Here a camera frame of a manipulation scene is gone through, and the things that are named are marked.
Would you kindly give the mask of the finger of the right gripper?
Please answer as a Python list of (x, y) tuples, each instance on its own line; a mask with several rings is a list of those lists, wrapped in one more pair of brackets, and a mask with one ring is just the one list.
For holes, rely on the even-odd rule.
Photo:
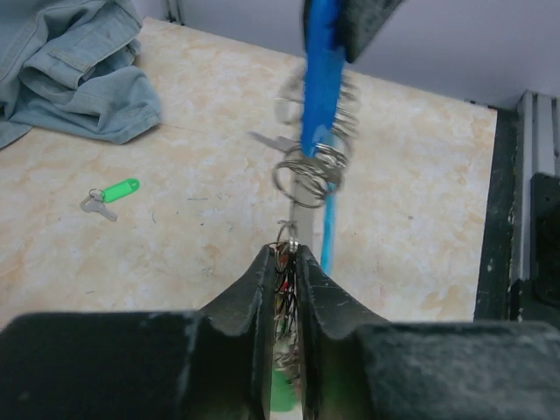
[(347, 0), (337, 22), (346, 61), (354, 63), (390, 20), (403, 0)]

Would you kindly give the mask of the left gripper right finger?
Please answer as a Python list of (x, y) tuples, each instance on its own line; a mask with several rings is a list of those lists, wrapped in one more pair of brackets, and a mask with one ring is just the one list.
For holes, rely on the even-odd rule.
[(390, 322), (295, 256), (306, 419), (556, 419), (559, 332), (545, 323)]

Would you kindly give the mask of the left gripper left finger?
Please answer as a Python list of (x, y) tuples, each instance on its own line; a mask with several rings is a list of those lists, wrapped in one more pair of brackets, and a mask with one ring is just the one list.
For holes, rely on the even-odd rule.
[(275, 257), (196, 311), (36, 312), (1, 332), (4, 419), (266, 419)]

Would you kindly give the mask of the key with green tag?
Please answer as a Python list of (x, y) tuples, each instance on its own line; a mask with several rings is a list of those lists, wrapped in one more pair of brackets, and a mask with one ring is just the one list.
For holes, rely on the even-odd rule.
[(118, 216), (107, 208), (107, 204), (127, 197), (139, 188), (138, 179), (128, 178), (105, 189), (91, 189), (87, 197), (80, 203), (80, 209), (85, 213), (98, 213), (105, 219), (116, 222)]

